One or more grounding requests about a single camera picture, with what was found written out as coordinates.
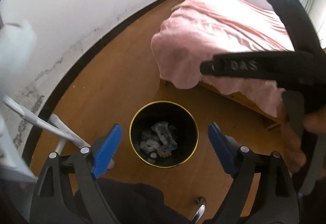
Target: brown floor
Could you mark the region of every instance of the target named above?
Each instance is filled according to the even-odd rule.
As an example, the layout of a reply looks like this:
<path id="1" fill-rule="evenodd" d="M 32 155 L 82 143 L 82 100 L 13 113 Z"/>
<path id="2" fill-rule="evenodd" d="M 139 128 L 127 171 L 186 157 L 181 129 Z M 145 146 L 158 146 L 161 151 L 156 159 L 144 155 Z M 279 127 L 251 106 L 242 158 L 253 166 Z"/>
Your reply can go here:
<path id="1" fill-rule="evenodd" d="M 202 87 L 176 89 L 160 84 L 159 71 L 150 49 L 151 37 L 171 8 L 183 0 L 167 0 L 131 24 L 110 42 L 79 74 L 58 103 L 54 113 L 88 143 L 107 134 L 114 123 L 123 128 L 123 139 L 114 156 L 116 167 L 104 176 L 129 183 L 147 183 L 163 191 L 165 203 L 190 218 L 196 197 L 207 199 L 205 218 L 211 218 L 231 183 L 211 147 L 207 127 L 216 121 L 239 145 L 270 154 L 282 151 L 279 134 L 263 128 L 262 116 Z M 199 142 L 194 155 L 183 165 L 160 169 L 144 163 L 128 138 L 130 121 L 143 105 L 155 100 L 176 102 L 197 121 Z M 48 154 L 55 149 L 56 136 L 43 132 L 34 152 L 31 169 L 38 175 Z M 67 143 L 63 154 L 77 152 Z M 259 177 L 255 181 L 243 215 L 250 212 Z M 73 180 L 72 187 L 77 188 Z"/>

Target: yellow rim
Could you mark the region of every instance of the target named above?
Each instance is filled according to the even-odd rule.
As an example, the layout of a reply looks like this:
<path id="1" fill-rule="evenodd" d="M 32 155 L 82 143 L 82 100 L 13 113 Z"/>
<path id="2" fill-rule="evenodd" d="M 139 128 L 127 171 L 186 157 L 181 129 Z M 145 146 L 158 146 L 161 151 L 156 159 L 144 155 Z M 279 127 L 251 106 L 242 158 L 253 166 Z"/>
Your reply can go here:
<path id="1" fill-rule="evenodd" d="M 139 112 L 141 112 L 144 108 L 146 108 L 146 107 L 149 106 L 149 105 L 152 105 L 152 104 L 155 104 L 155 103 L 161 103 L 161 102 L 168 102 L 168 103 L 171 103 L 171 104 L 177 105 L 177 106 L 181 107 L 182 109 L 184 109 L 184 110 L 185 110 L 185 111 L 186 111 L 186 112 L 191 116 L 192 120 L 194 121 L 195 126 L 196 126 L 196 134 L 197 134 L 196 145 L 195 145 L 194 150 L 192 151 L 192 153 L 189 155 L 189 157 L 186 158 L 184 161 L 182 161 L 182 162 L 179 163 L 179 164 L 176 164 L 176 165 L 173 165 L 173 166 L 166 166 L 166 167 L 163 167 L 163 166 L 157 166 L 157 165 L 154 165 L 154 164 L 149 163 L 147 160 L 144 160 L 144 159 L 143 159 L 143 158 L 142 158 L 142 157 L 137 153 L 137 151 L 135 150 L 134 145 L 132 144 L 132 141 L 131 141 L 131 127 L 132 127 L 132 124 L 133 124 L 133 122 L 134 122 L 136 116 L 139 114 Z M 195 150 L 196 150 L 196 148 L 197 148 L 197 145 L 198 145 L 198 137 L 199 137 L 198 135 L 199 135 L 198 126 L 197 126 L 196 120 L 195 120 L 194 117 L 191 115 L 191 113 L 190 113 L 190 112 L 189 112 L 185 107 L 183 107 L 183 106 L 181 106 L 181 105 L 179 105 L 179 104 L 177 104 L 177 103 L 175 103 L 175 102 L 169 102 L 169 101 L 156 101 L 156 102 L 150 102 L 150 103 L 146 104 L 145 106 L 141 107 L 141 108 L 136 112 L 136 114 L 134 115 L 134 117 L 132 118 L 131 123 L 130 123 L 130 126 L 129 126 L 129 140 L 130 140 L 130 143 L 131 143 L 131 146 L 132 146 L 134 152 L 135 152 L 135 153 L 137 154 L 137 156 L 140 157 L 144 162 L 146 162 L 147 164 L 152 165 L 152 166 L 154 166 L 154 167 L 157 167 L 157 168 L 173 168 L 173 167 L 177 167 L 177 166 L 179 166 L 179 165 L 185 163 L 187 160 L 189 160 L 189 159 L 191 158 L 191 156 L 194 154 L 194 152 L 195 152 Z"/>

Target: trash can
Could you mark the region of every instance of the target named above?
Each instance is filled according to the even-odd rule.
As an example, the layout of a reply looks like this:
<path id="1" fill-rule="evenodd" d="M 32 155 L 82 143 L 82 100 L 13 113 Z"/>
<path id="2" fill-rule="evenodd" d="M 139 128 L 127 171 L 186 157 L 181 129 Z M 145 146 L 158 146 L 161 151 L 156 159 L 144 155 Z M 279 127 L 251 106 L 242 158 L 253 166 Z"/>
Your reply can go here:
<path id="1" fill-rule="evenodd" d="M 141 149 L 142 133 L 158 122 L 168 122 L 177 131 L 177 149 L 169 157 L 155 158 L 149 162 L 149 153 Z M 131 145 L 144 162 L 159 168 L 171 168 L 185 163 L 195 152 L 198 143 L 198 127 L 193 116 L 181 105 L 169 102 L 151 102 L 143 106 L 133 117 L 129 138 Z"/>

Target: pink bedspread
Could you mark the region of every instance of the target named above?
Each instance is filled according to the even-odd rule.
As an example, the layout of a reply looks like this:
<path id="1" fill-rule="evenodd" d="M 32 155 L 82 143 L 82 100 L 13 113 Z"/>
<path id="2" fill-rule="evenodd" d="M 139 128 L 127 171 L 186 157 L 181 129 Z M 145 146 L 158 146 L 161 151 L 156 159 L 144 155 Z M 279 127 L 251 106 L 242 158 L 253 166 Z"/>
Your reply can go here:
<path id="1" fill-rule="evenodd" d="M 276 117 L 283 90 L 275 81 L 202 76 L 199 66 L 219 53 L 293 51 L 279 17 L 244 0 L 185 0 L 173 9 L 151 43 L 160 77 L 179 89 L 203 81 L 224 95 L 239 91 Z"/>

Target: chrome chair leg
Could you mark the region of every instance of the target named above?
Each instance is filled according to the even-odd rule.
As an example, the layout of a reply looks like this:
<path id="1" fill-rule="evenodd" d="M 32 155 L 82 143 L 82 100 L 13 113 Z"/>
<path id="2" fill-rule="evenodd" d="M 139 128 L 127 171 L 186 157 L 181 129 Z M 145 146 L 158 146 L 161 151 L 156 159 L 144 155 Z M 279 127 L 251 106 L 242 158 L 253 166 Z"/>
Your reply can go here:
<path id="1" fill-rule="evenodd" d="M 195 215 L 191 218 L 191 223 L 197 223 L 201 217 L 203 216 L 205 209 L 206 209 L 206 198 L 198 197 L 196 200 L 196 204 L 199 205 Z"/>

